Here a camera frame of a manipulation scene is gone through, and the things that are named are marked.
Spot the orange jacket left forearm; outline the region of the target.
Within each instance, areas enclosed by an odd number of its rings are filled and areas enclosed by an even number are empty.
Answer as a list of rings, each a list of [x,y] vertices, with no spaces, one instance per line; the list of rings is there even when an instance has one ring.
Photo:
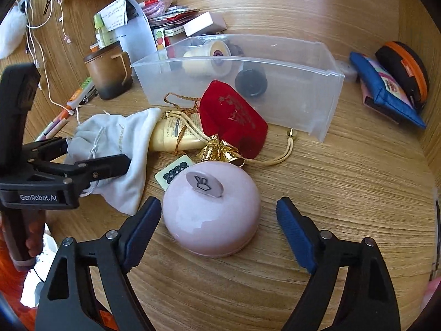
[[[1,293],[4,294],[4,298],[25,328],[27,330],[34,330],[37,309],[29,308],[21,303],[24,282],[28,272],[17,271],[10,259],[9,251],[4,241],[1,241],[0,251]]]

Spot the left hand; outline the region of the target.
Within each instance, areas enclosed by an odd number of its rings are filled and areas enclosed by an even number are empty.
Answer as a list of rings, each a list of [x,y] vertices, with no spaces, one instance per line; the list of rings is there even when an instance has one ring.
[[[33,261],[43,249],[45,211],[1,211],[1,238],[14,262]]]

